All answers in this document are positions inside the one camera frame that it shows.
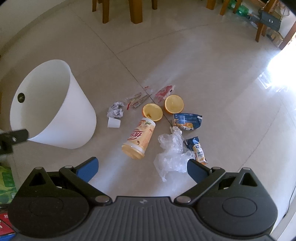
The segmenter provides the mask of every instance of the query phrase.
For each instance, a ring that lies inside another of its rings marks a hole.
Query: bottle
[[[142,118],[130,137],[122,145],[122,151],[132,159],[142,159],[145,156],[154,128],[154,121],[146,117]]]

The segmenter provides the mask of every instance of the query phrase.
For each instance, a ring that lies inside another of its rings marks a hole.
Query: crumpled plastic bag
[[[167,181],[165,175],[168,172],[187,172],[188,160],[195,159],[195,153],[183,147],[182,131],[176,126],[170,127],[170,130],[171,135],[162,134],[158,137],[164,151],[157,154],[153,162],[163,182]]]
[[[124,106],[123,102],[117,101],[109,107],[107,117],[120,118],[123,117],[123,111],[119,106]]]

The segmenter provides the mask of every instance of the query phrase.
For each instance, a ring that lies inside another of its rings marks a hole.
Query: white trash bin
[[[12,100],[10,125],[27,129],[30,141],[75,149],[93,136],[96,114],[69,65],[55,59],[22,81]]]

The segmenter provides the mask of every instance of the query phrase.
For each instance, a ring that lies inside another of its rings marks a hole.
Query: blue food wrapper
[[[190,113],[178,113],[173,116],[173,126],[179,127],[181,130],[195,130],[202,123],[202,115]]]
[[[195,159],[199,163],[201,163],[203,165],[207,164],[207,160],[205,159],[205,155],[204,155],[204,152],[200,146],[200,140],[198,137],[188,138],[188,139],[184,140],[184,143],[189,150],[194,151]]]

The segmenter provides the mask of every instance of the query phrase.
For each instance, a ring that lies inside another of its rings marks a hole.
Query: metal screw
[[[109,200],[110,198],[106,195],[100,195],[95,198],[95,201],[100,203],[106,203],[106,202],[109,202]]]
[[[179,196],[176,200],[179,203],[189,203],[191,201],[191,198],[187,196]]]

